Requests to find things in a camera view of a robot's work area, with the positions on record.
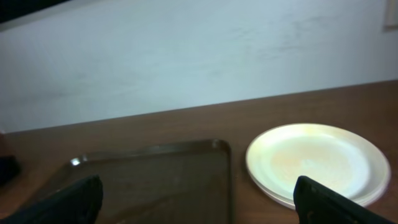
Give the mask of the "cream plate with sauce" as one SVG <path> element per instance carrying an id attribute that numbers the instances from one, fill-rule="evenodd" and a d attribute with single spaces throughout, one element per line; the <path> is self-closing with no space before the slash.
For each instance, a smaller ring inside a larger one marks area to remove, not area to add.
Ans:
<path id="1" fill-rule="evenodd" d="M 258 135 L 246 151 L 248 173 L 267 189 L 288 197 L 301 175 L 344 197 L 371 180 L 381 181 L 391 167 L 367 139 L 324 124 L 296 123 Z"/>

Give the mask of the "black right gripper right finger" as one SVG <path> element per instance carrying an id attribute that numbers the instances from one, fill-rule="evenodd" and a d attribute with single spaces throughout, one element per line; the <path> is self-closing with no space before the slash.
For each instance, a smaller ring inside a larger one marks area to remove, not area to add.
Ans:
<path id="1" fill-rule="evenodd" d="M 300 224 L 394 224 L 304 175 L 295 184 L 294 205 Z"/>

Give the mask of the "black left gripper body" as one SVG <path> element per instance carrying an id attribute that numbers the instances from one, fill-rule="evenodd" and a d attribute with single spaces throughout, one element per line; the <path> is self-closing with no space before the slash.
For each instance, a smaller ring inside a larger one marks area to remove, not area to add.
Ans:
<path id="1" fill-rule="evenodd" d="M 0 157 L 0 186 L 9 183 L 21 172 L 21 166 L 15 156 Z"/>

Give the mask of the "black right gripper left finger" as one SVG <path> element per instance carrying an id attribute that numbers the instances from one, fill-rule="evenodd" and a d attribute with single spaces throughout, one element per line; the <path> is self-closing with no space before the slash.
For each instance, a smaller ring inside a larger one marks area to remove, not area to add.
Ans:
<path id="1" fill-rule="evenodd" d="M 1 224 L 94 224 L 103 201 L 103 184 L 92 175 L 1 220 Z"/>

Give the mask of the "grey-green plate with sauce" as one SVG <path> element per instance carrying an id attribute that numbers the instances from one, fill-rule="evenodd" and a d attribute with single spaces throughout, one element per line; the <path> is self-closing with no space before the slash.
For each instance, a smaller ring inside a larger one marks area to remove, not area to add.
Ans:
<path id="1" fill-rule="evenodd" d="M 254 177 L 253 174 L 249 173 L 249 176 L 253 180 L 253 182 L 259 187 L 259 189 L 263 191 L 272 200 L 292 210 L 295 209 L 292 192 L 288 194 L 288 197 L 281 196 L 263 186 Z M 382 178 L 381 181 L 377 181 L 375 177 L 371 178 L 371 180 L 364 186 L 362 190 L 360 190 L 358 193 L 354 194 L 353 196 L 347 198 L 362 207 L 367 207 L 368 205 L 379 200 L 384 195 L 384 193 L 388 188 L 390 179 L 391 179 L 390 174 L 388 174 L 385 178 Z"/>

